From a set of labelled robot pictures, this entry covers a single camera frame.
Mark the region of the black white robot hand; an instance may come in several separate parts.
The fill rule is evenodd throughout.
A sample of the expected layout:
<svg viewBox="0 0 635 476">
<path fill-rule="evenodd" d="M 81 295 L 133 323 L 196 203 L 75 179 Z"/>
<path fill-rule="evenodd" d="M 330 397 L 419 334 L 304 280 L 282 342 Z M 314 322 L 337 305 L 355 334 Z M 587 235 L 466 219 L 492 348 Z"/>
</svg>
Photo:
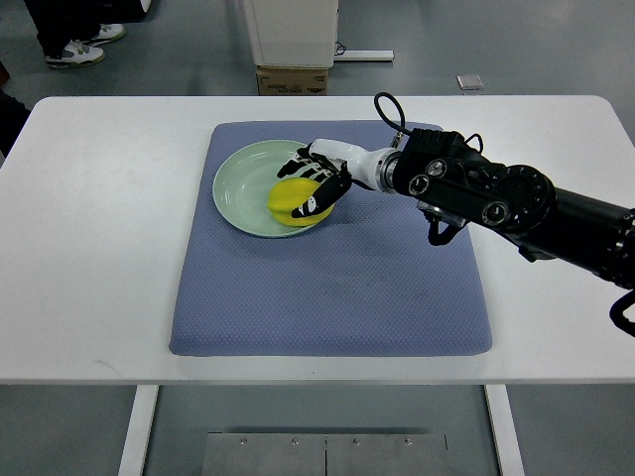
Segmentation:
<svg viewBox="0 0 635 476">
<path fill-rule="evenodd" d="M 318 189 L 299 208 L 294 218 L 318 215 L 342 198 L 353 184 L 369 190 L 392 193 L 394 188 L 385 177 L 386 168 L 394 163 L 399 152 L 385 148 L 370 152 L 339 141 L 318 139 L 300 148 L 278 171 L 281 180 L 313 179 Z"/>
</svg>

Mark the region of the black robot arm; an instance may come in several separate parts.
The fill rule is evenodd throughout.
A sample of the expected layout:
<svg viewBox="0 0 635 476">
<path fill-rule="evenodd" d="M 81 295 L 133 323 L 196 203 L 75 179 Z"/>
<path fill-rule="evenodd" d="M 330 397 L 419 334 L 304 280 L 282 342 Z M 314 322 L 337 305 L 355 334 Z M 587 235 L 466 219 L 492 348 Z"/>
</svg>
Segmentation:
<svg viewBox="0 0 635 476">
<path fill-rule="evenodd" d="M 613 324 L 633 334 L 625 312 L 634 304 L 634 211 L 557 188 L 527 165 L 505 166 L 457 132 L 407 129 L 408 139 L 380 178 L 419 201 L 429 242 L 443 246 L 472 222 L 514 244 L 529 262 L 561 259 L 626 290 L 610 308 Z"/>
</svg>

